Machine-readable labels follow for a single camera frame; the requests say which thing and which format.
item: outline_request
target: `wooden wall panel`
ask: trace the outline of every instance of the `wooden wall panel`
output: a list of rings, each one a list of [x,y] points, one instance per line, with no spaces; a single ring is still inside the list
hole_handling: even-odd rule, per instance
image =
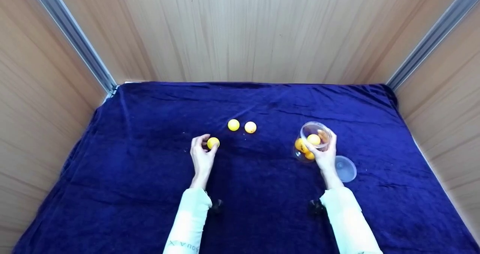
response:
[[[64,0],[118,83],[386,82],[453,0]]]
[[[398,90],[400,111],[480,242],[480,6]]]
[[[32,221],[104,97],[37,0],[0,0],[0,253]]]

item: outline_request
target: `transparent container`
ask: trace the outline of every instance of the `transparent container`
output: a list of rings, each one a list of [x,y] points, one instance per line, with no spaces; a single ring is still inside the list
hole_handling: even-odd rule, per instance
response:
[[[307,149],[305,143],[312,144],[317,150],[325,151],[329,146],[331,137],[325,125],[315,121],[307,122],[300,129],[300,133],[294,142],[293,155],[301,162],[313,162],[315,157]]]

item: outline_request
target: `orange ball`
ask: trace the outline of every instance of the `orange ball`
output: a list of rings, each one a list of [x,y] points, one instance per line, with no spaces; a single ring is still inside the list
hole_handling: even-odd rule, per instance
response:
[[[295,148],[304,154],[310,152],[308,148],[305,146],[305,144],[303,143],[303,140],[301,138],[298,138],[295,141]]]
[[[322,142],[322,140],[320,139],[320,137],[317,134],[308,135],[307,141],[309,143],[311,143],[312,145],[319,145]]]
[[[312,152],[308,152],[305,154],[307,160],[315,160],[315,155]]]

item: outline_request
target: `person's left hand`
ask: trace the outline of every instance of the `person's left hand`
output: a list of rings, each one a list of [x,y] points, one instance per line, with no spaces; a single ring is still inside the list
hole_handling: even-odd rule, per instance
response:
[[[218,149],[218,143],[215,143],[211,150],[202,148],[206,145],[206,141],[210,134],[203,134],[192,139],[192,147],[190,148],[190,155],[192,156],[193,166],[195,167],[195,176],[206,176],[210,174],[213,167],[215,153]]]

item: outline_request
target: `black suction cup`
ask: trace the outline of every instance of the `black suction cup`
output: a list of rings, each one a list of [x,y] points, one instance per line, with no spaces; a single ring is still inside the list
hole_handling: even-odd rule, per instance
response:
[[[208,212],[213,215],[221,214],[223,212],[223,201],[221,199],[214,201]]]
[[[311,200],[308,203],[308,214],[312,216],[320,216],[324,213],[324,206],[322,203],[316,199],[316,200]]]

